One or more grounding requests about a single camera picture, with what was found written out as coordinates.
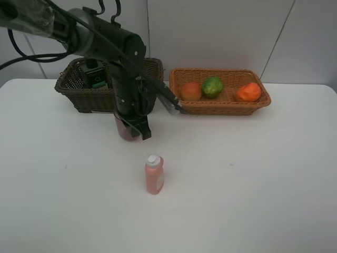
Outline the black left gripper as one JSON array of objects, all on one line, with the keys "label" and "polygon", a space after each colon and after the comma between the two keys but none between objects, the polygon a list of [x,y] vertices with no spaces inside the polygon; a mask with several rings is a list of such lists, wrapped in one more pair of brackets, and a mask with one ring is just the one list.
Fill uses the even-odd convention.
[{"label": "black left gripper", "polygon": [[154,91],[143,77],[129,75],[121,63],[109,62],[108,65],[115,96],[114,117],[120,137],[151,138],[147,116],[154,108]]}]

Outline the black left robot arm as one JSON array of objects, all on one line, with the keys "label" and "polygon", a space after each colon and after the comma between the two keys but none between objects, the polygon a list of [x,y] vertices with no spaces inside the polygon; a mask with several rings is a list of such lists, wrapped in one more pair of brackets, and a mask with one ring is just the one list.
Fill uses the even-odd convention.
[{"label": "black left robot arm", "polygon": [[155,102],[154,80],[143,73],[146,47],[141,37],[107,22],[90,8],[65,11],[52,1],[1,1],[1,26],[9,34],[20,31],[63,44],[64,53],[26,55],[1,65],[22,61],[55,62],[71,54],[109,66],[114,91],[114,116],[123,139],[152,135],[148,115]]}]

